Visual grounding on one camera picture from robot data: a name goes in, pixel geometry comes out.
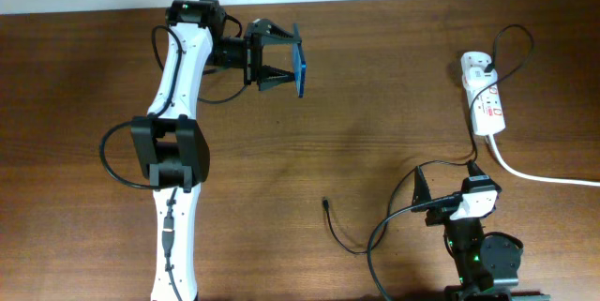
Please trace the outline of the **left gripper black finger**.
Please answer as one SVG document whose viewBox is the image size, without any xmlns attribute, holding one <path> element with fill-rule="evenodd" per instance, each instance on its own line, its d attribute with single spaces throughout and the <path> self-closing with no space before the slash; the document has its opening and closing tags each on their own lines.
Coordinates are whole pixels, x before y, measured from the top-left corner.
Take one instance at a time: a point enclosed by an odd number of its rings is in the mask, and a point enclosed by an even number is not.
<svg viewBox="0 0 600 301">
<path fill-rule="evenodd" d="M 271 66 L 262 66 L 257 77 L 257 85 L 260 91 L 272 89 L 284 83 L 295 81 L 295 73 Z"/>
<path fill-rule="evenodd" d="M 271 20 L 257 19 L 248 24 L 246 40 L 252 46 L 264 47 L 300 43 L 301 37 L 297 32 L 286 31 Z"/>
</svg>

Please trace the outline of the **blue screen Galaxy smartphone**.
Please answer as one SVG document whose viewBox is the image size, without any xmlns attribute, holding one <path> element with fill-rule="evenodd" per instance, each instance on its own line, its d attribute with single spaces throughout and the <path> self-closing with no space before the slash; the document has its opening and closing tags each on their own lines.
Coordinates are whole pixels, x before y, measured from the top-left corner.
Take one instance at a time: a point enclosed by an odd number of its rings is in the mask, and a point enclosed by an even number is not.
<svg viewBox="0 0 600 301">
<path fill-rule="evenodd" d="M 302 98 L 305 93 L 307 63 L 302 47 L 302 39 L 292 46 L 292 67 L 297 96 Z"/>
</svg>

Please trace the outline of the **white power strip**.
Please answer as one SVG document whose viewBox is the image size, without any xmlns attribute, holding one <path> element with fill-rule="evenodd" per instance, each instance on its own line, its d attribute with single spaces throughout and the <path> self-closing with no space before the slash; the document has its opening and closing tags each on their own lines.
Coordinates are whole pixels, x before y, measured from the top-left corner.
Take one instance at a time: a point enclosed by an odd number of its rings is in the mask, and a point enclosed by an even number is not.
<svg viewBox="0 0 600 301">
<path fill-rule="evenodd" d="M 463 71 L 480 67 L 486 71 L 491 57 L 482 52 L 466 52 L 460 58 Z M 472 108 L 473 132 L 477 136 L 494 135 L 505 129 L 503 108 L 497 85 L 488 85 L 481 89 L 466 90 L 469 106 Z"/>
</svg>

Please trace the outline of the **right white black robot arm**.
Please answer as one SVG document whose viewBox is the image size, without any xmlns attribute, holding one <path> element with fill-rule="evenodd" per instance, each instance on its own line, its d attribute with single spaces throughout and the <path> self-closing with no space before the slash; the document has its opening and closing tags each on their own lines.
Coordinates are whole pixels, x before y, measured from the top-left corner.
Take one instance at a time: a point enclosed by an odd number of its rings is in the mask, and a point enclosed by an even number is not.
<svg viewBox="0 0 600 301">
<path fill-rule="evenodd" d="M 459 277 L 458 286 L 444 289 L 447 300 L 549 300 L 540 292 L 513 293 L 519 284 L 518 270 L 523 243 L 502 232 L 484 231 L 482 219 L 495 211 L 502 188 L 474 162 L 461 189 L 434 199 L 422 168 L 414 169 L 412 210 L 425 212 L 428 227 L 444 227 L 444 245 Z"/>
</svg>

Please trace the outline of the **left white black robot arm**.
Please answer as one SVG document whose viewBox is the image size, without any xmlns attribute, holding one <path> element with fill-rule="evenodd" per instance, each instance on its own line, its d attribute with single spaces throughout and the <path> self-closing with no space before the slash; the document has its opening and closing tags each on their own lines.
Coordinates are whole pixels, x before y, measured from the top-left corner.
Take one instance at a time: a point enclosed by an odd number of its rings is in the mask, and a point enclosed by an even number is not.
<svg viewBox="0 0 600 301">
<path fill-rule="evenodd" d="M 162 79 L 145 117 L 131 125 L 142 175 L 157 213 L 157 268 L 153 300 L 196 300 L 195 213 L 210 167 L 210 151 L 197 122 L 205 66 L 238 68 L 245 85 L 262 91 L 294 83 L 304 94 L 306 59 L 297 28 L 287 31 L 257 19 L 234 37 L 216 0 L 175 0 L 165 12 L 169 50 Z"/>
</svg>

